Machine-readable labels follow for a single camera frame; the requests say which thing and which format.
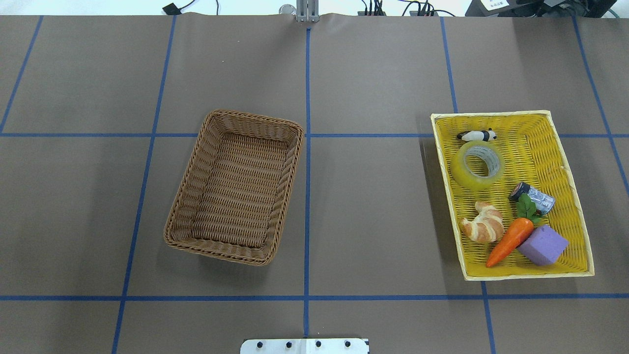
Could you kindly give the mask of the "yellow tape roll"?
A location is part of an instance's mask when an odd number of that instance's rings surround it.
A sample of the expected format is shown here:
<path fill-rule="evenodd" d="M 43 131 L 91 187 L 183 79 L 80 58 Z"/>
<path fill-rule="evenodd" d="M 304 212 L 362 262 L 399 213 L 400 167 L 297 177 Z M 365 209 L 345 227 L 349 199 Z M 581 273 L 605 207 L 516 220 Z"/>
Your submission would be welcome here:
<path fill-rule="evenodd" d="M 450 173 L 463 188 L 487 190 L 503 177 L 505 159 L 499 149 L 485 141 L 465 143 L 450 161 Z"/>

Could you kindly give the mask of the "black plug on table edge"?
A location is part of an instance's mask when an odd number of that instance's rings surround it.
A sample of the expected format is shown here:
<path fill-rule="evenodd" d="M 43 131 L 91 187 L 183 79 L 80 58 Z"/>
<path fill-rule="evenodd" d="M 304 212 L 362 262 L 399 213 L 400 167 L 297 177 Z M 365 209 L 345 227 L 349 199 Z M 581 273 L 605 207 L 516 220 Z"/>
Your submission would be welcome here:
<path fill-rule="evenodd" d="M 178 7 L 174 3 L 170 3 L 170 4 L 167 4 L 166 6 L 162 7 L 162 11 L 166 15 L 169 15 L 169 16 L 177 16 L 177 15 L 180 15 L 182 13 L 180 7 Z"/>

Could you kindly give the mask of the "white metal bracket plate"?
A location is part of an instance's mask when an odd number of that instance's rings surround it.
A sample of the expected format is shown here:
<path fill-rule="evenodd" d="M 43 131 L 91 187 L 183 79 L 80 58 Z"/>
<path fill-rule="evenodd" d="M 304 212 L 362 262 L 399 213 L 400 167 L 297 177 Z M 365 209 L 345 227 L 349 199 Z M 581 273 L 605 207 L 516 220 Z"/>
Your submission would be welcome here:
<path fill-rule="evenodd" d="M 370 354 L 362 338 L 296 338 L 246 340 L 241 354 Z"/>

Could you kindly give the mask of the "purple foam block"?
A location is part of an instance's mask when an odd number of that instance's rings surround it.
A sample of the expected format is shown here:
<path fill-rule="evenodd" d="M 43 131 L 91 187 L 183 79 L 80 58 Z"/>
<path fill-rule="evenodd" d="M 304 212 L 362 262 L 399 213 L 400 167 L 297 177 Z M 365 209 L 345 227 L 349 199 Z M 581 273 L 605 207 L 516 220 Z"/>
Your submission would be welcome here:
<path fill-rule="evenodd" d="M 537 227 L 517 250 L 537 266 L 555 264 L 569 241 L 548 225 Z"/>

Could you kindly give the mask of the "panda figurine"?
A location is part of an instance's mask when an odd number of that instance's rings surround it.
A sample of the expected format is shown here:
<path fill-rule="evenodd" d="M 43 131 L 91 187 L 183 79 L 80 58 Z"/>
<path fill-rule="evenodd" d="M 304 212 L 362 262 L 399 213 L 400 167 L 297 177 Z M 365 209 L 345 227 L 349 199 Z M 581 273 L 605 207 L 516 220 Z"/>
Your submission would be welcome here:
<path fill-rule="evenodd" d="M 485 130 L 467 130 L 458 133 L 457 139 L 468 143 L 471 141 L 490 142 L 497 139 L 497 134 L 494 130 L 492 130 L 492 128 Z"/>

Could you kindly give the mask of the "brown wicker basket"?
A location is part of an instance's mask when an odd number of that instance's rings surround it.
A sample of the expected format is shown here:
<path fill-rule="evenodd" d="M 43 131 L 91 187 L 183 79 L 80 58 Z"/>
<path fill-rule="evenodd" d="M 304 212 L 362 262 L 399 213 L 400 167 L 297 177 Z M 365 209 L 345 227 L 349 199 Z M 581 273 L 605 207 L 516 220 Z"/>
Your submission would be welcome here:
<path fill-rule="evenodd" d="M 210 112 L 173 200 L 164 242 L 237 264 L 272 262 L 304 139 L 303 128 L 288 119 Z"/>

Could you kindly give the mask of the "aluminium post mount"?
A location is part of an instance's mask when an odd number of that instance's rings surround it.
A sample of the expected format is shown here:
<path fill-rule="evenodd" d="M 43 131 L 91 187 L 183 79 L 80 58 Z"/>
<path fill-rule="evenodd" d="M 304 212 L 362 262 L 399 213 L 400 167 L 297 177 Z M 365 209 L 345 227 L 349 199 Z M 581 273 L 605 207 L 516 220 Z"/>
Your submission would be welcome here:
<path fill-rule="evenodd" d="M 319 22 L 319 1 L 318 0 L 297 0 L 296 2 L 296 22 L 317 23 Z"/>

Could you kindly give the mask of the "yellow woven basket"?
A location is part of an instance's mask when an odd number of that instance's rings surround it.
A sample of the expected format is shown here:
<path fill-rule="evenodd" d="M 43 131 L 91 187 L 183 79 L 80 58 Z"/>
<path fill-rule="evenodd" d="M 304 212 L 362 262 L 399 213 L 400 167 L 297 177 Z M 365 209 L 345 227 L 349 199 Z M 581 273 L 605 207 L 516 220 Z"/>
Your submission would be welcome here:
<path fill-rule="evenodd" d="M 467 281 L 495 281 L 526 278 L 558 278 L 595 275 L 595 263 L 582 206 L 572 171 L 548 110 L 476 113 L 432 114 L 434 143 L 445 186 L 457 256 L 462 275 Z M 450 161 L 465 144 L 457 134 L 467 130 L 492 128 L 497 139 L 494 144 L 502 153 L 506 169 L 503 177 L 487 190 L 463 188 L 450 173 Z M 515 203 L 508 199 L 519 182 L 526 182 L 553 196 L 555 206 L 544 215 L 546 224 L 569 241 L 568 248 L 555 264 L 538 266 L 519 251 L 513 251 L 494 267 L 486 260 L 494 243 L 478 243 L 463 235 L 458 224 L 477 215 L 476 201 L 495 206 L 509 226 L 516 218 Z"/>

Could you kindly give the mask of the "toy croissant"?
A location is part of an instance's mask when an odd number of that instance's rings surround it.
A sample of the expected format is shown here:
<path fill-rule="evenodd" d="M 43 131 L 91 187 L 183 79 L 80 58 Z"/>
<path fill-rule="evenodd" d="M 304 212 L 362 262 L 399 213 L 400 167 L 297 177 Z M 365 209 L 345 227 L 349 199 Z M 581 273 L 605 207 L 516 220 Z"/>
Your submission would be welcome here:
<path fill-rule="evenodd" d="M 478 243 L 500 240 L 505 233 L 501 211 L 492 204 L 481 201 L 476 201 L 474 207 L 478 215 L 473 220 L 462 218 L 458 222 L 463 235 Z"/>

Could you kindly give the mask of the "toy carrot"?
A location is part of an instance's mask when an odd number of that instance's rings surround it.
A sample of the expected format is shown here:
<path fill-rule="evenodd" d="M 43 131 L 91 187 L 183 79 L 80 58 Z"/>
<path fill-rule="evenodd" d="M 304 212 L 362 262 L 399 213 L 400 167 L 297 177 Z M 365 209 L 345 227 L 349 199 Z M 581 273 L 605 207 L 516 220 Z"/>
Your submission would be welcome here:
<path fill-rule="evenodd" d="M 541 215 L 528 194 L 522 194 L 516 202 L 517 218 L 509 225 L 500 242 L 492 249 L 486 267 L 494 267 L 509 256 L 532 235 Z"/>

